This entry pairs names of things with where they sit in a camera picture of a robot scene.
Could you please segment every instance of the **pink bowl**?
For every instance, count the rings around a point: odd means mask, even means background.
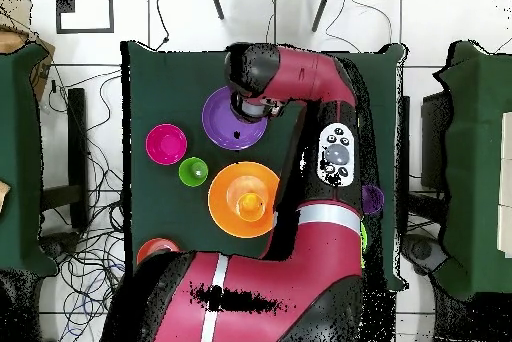
[[[160,124],[146,138],[146,152],[155,163],[168,166],[177,163],[185,155],[187,138],[180,128],[172,124]]]

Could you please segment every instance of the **control buttons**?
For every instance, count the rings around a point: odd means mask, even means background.
[[[350,152],[343,145],[330,145],[325,150],[325,159],[335,166],[344,166],[350,160]]]
[[[324,127],[318,139],[316,173],[327,185],[342,188],[354,182],[356,139],[343,123]]]

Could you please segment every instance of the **purple object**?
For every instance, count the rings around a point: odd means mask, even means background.
[[[363,212],[364,214],[376,214],[384,206],[384,194],[374,185],[363,186]]]
[[[244,123],[231,111],[231,91],[225,86],[215,91],[203,107],[203,127],[208,137],[221,148],[231,151],[249,148],[260,140],[267,128],[267,119]]]

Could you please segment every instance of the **green cup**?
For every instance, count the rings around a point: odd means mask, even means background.
[[[208,177],[208,166],[200,158],[190,157],[180,164],[178,175],[183,184],[195,188]]]

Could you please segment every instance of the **dark green tablecloth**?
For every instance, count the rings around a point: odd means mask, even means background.
[[[269,235],[238,239],[223,232],[208,212],[208,189],[213,177],[236,161],[256,161],[279,174],[299,106],[290,104],[282,117],[269,122],[262,139],[251,148],[227,151],[206,136],[201,123],[204,102],[226,84],[225,52],[157,53],[128,42],[128,54],[123,61],[129,59],[130,72],[134,262],[140,246],[155,237],[170,238],[184,250],[258,257]],[[392,290],[403,287],[393,275],[396,66],[403,54],[401,45],[392,45],[383,54],[332,53],[356,64],[369,91],[380,183],[386,196],[381,226],[384,273]],[[178,178],[178,165],[160,166],[148,158],[146,136],[161,123],[175,124],[185,132],[184,158],[196,156],[208,164],[209,177],[202,186],[185,187]]]
[[[503,113],[512,111],[512,57],[455,44],[440,73],[453,101],[446,132],[451,194],[443,245],[452,256],[435,273],[448,294],[512,293],[512,259],[497,249]]]
[[[57,271],[39,248],[41,136],[30,84],[33,67],[46,55],[36,44],[0,54],[0,180],[11,187],[0,213],[0,269],[39,276]]]

